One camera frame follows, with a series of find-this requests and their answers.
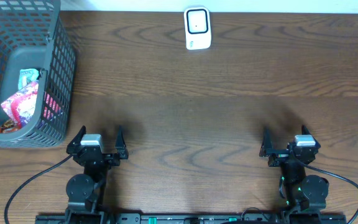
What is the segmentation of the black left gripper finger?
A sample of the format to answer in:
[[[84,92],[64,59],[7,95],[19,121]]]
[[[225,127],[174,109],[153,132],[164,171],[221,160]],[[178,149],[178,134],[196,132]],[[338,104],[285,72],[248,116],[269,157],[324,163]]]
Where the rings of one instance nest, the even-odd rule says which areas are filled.
[[[128,153],[127,146],[126,146],[126,143],[124,140],[122,126],[119,126],[114,147],[117,150],[117,153],[119,154],[120,159],[128,159],[129,158],[129,153]]]
[[[77,135],[67,145],[67,154],[77,154],[81,150],[81,140],[86,134],[86,126],[82,126]]]

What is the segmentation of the pink purple tissue pack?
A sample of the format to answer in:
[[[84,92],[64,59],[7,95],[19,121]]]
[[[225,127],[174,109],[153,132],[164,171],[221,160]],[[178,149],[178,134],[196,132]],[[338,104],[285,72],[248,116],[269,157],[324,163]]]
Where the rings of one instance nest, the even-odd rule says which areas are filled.
[[[34,115],[39,81],[33,81],[1,103],[2,110],[18,127],[23,128]]]

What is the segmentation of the red chocolate bar wrapper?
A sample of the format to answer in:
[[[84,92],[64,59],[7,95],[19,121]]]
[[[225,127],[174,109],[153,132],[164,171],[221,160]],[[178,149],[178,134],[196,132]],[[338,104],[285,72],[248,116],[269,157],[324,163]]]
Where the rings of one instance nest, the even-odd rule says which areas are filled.
[[[0,127],[0,134],[13,133],[20,130],[20,128],[21,127],[16,124],[14,120],[9,119]]]

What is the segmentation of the teal snack wrapper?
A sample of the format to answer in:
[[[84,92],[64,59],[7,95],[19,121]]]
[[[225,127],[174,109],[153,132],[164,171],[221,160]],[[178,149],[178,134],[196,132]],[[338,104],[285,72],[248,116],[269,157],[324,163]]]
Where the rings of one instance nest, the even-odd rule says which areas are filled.
[[[17,89],[21,90],[23,87],[38,80],[40,72],[35,68],[21,69],[19,71],[19,81]]]

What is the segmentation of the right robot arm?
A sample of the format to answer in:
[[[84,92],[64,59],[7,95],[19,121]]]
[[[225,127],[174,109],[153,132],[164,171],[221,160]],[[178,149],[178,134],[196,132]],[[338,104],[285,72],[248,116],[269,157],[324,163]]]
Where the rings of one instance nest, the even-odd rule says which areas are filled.
[[[321,223],[319,212],[326,207],[329,182],[318,175],[306,175],[305,166],[315,160],[321,145],[306,126],[284,149],[275,149],[264,128],[259,156],[268,157],[268,166],[279,167],[279,192],[287,208],[280,212],[282,223]]]

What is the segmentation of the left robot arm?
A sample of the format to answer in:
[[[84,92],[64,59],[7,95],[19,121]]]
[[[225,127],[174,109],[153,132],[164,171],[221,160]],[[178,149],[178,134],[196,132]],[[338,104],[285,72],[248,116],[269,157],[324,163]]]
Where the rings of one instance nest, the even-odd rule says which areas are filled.
[[[121,127],[114,147],[117,152],[104,153],[102,136],[87,134],[85,126],[67,145],[67,154],[84,171],[67,183],[68,206],[64,223],[116,223],[115,215],[103,207],[103,197],[108,171],[129,157]]]

